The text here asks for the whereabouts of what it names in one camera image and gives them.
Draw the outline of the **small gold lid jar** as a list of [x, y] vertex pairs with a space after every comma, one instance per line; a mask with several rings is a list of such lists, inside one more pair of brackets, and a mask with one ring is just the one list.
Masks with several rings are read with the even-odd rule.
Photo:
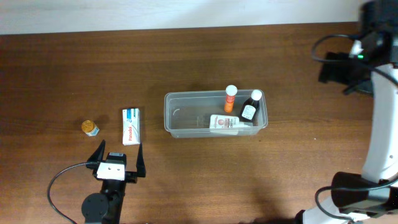
[[87, 136], [96, 136], [100, 130], [91, 120], [82, 122], [81, 129]]

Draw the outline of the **white lotion bottle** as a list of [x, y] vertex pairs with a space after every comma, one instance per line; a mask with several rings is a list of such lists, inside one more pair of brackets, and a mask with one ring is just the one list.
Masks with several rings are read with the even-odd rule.
[[210, 116], [209, 129], [212, 133], [238, 135], [240, 128], [251, 128], [252, 123], [242, 122], [237, 116], [213, 114]]

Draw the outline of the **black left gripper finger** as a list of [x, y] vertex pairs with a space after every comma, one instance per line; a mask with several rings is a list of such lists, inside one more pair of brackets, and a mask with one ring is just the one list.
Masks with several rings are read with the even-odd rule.
[[92, 155], [88, 158], [87, 162], [101, 162], [103, 160], [103, 155], [105, 152], [106, 141], [102, 140], [97, 150], [92, 153]]
[[143, 156], [143, 145], [140, 143], [139, 150], [137, 154], [136, 169], [138, 177], [146, 177], [146, 166]]

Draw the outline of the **white Panadol medicine box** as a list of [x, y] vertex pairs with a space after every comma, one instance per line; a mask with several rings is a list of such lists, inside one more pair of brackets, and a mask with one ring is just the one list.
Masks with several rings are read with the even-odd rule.
[[123, 113], [123, 145], [130, 146], [141, 143], [140, 111], [138, 108], [122, 110]]

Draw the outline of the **orange tube white cap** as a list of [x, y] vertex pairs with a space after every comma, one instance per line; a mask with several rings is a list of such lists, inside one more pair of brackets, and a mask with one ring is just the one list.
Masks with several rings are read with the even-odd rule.
[[224, 111], [226, 113], [231, 113], [234, 106], [235, 96], [238, 92], [238, 89], [234, 85], [228, 85], [226, 87], [226, 99], [224, 104]]

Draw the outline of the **dark syrup bottle white cap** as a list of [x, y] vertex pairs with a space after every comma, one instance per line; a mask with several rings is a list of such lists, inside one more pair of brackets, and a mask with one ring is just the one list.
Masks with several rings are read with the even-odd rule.
[[262, 92], [260, 90], [253, 90], [250, 98], [248, 98], [241, 108], [240, 118], [245, 122], [252, 122], [258, 109], [259, 102], [262, 98]]

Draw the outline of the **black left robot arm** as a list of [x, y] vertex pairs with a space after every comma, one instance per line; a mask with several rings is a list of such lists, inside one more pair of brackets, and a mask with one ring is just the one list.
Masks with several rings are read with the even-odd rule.
[[81, 212], [85, 223], [116, 224], [120, 222], [127, 184], [135, 184], [146, 176], [143, 146], [139, 145], [136, 170], [127, 171], [127, 156], [110, 152], [104, 158], [106, 141], [87, 160], [86, 167], [93, 171], [93, 177], [102, 181], [101, 190], [84, 199]]

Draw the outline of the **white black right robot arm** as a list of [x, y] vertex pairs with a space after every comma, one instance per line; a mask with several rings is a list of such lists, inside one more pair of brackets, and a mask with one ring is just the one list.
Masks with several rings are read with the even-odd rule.
[[346, 85], [344, 94], [373, 96], [369, 151], [360, 174], [338, 172], [331, 185], [315, 193], [316, 206], [296, 214], [295, 223], [362, 223], [397, 215], [397, 0], [369, 1], [360, 9], [360, 30], [348, 35], [351, 51], [317, 56], [318, 80]]

